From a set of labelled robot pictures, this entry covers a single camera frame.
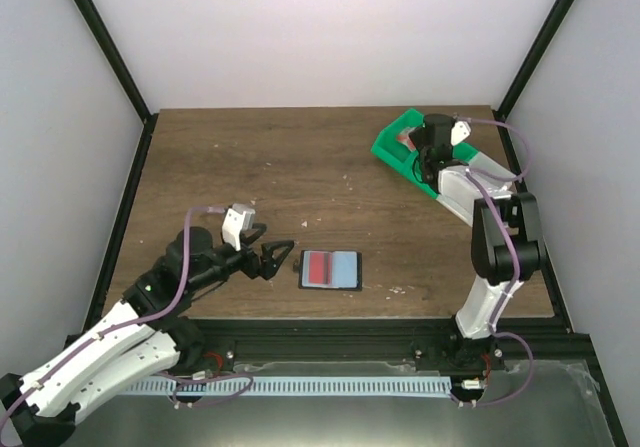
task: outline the black border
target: black border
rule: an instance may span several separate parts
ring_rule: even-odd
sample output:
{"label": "black border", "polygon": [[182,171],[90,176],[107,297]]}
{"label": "black border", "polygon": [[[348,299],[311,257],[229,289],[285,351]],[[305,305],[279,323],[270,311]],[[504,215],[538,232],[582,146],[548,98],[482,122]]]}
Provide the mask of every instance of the black border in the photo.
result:
{"label": "black border", "polygon": [[[92,0],[74,1],[144,124],[84,324],[84,329],[87,330],[95,325],[102,315],[158,114],[152,115],[148,110]],[[503,102],[494,112],[497,120],[502,121],[509,116],[573,1],[556,0]],[[499,130],[509,166],[514,172],[519,172],[511,138],[502,129]],[[520,188],[526,189],[526,185],[522,183]],[[551,264],[543,269],[543,275],[554,306],[554,317],[505,318],[499,321],[499,329],[524,336],[538,359],[585,360],[591,375],[600,383],[598,395],[614,442],[618,446],[627,446],[629,444],[602,375],[591,339],[588,335],[575,334],[571,331],[569,316]],[[425,346],[424,349],[427,352],[431,348],[442,345],[441,342],[451,340],[451,319],[256,321],[194,319],[194,322],[203,332],[205,341],[210,346],[234,345],[234,360],[237,362],[256,359],[265,362],[326,361],[328,359],[396,361],[411,356],[416,352],[418,345]],[[507,358],[524,358],[519,344],[500,340],[499,345]],[[438,365],[437,360],[428,355],[416,357],[415,362],[417,370],[430,370],[434,365]],[[460,369],[451,366],[445,366],[439,370],[444,375],[461,374]]]}
{"label": "black border", "polygon": [[154,114],[142,128],[142,134],[140,135],[131,170],[129,171],[129,177],[127,178],[127,183],[124,187],[124,193],[122,195],[122,200],[120,201],[118,213],[116,214],[116,220],[114,222],[113,230],[111,231],[111,237],[107,244],[107,250],[102,262],[102,267],[98,274],[96,287],[93,291],[91,302],[89,304],[89,310],[83,326],[85,331],[97,324],[102,318],[102,310],[104,309],[104,304],[107,300],[107,292],[111,285],[113,272],[116,268],[118,254],[122,247],[124,233],[127,230],[129,215],[131,214],[133,201],[135,200],[136,192],[138,191],[138,184],[140,183],[140,177],[142,176],[142,168],[144,167],[144,162],[147,159],[147,152],[151,145],[151,139],[153,137],[153,131],[156,128],[157,121],[158,114]]}

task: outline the wooden tabletop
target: wooden tabletop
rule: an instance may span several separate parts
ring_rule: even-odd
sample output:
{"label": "wooden tabletop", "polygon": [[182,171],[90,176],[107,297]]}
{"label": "wooden tabletop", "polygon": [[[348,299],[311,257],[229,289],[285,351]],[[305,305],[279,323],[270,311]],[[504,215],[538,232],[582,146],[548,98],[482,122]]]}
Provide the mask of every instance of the wooden tabletop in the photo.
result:
{"label": "wooden tabletop", "polygon": [[[484,106],[417,107],[491,118]],[[254,204],[265,241],[296,249],[271,281],[235,274],[188,311],[209,318],[447,317],[475,273],[471,229],[370,152],[406,107],[164,110],[160,113],[106,308],[163,255],[194,205]],[[474,126],[469,143],[506,166],[496,128]],[[221,216],[195,225],[219,238]],[[356,250],[361,292],[298,288],[301,249]],[[541,275],[505,316],[551,316]]]}

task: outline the red rectangle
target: red rectangle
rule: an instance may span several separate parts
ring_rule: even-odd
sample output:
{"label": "red rectangle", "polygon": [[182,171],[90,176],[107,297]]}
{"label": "red rectangle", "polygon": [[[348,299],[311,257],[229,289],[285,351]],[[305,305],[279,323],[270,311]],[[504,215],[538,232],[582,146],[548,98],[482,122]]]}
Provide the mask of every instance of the red rectangle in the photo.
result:
{"label": "red rectangle", "polygon": [[328,252],[309,253],[309,282],[312,284],[329,283],[329,269],[327,268]]}

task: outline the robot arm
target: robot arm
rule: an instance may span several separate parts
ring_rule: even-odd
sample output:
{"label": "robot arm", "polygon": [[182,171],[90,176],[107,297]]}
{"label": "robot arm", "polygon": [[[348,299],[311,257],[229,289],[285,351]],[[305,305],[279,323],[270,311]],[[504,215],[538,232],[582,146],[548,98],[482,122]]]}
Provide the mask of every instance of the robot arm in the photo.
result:
{"label": "robot arm", "polygon": [[[471,259],[477,275],[455,320],[463,338],[483,339],[495,332],[507,302],[541,267],[547,254],[537,201],[530,193],[510,190],[512,182],[504,179],[514,175],[482,153],[469,164],[454,158],[453,147],[470,133],[467,122],[432,114],[425,115],[423,125],[409,137],[418,150],[423,182],[438,194],[441,204],[472,228]],[[470,178],[473,171],[480,173]],[[515,282],[511,254],[487,199],[493,202],[505,229],[512,230],[507,235],[520,270]]]}
{"label": "robot arm", "polygon": [[[60,355],[22,377],[9,374],[0,379],[0,399],[24,447],[62,445],[77,424],[129,385],[178,365],[188,367],[201,357],[201,333],[188,319],[178,317],[195,294],[221,285],[238,271],[251,279],[270,279],[294,247],[293,241],[270,242],[262,244],[261,255],[254,252],[251,245],[266,232],[264,224],[254,224],[254,216],[255,211],[244,205],[229,208],[223,242],[216,247],[208,230],[190,227],[186,284],[167,315],[136,323],[175,302],[185,260],[184,231],[104,318]],[[123,323],[128,325],[103,334]]]}

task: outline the green tray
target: green tray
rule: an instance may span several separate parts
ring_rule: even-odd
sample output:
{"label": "green tray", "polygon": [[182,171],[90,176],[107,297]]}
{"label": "green tray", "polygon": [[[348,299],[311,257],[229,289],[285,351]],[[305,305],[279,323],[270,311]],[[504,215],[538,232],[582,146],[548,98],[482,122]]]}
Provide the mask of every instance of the green tray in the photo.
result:
{"label": "green tray", "polygon": [[[407,180],[420,187],[434,199],[437,199],[438,194],[431,187],[418,180],[420,173],[417,170],[417,162],[415,162],[418,152],[411,152],[404,144],[398,142],[396,139],[396,136],[402,132],[403,129],[422,125],[423,117],[424,115],[415,109],[407,110],[380,132],[371,147],[371,152],[402,174]],[[453,156],[467,163],[477,154],[478,150],[465,142],[461,142],[453,148]]]}

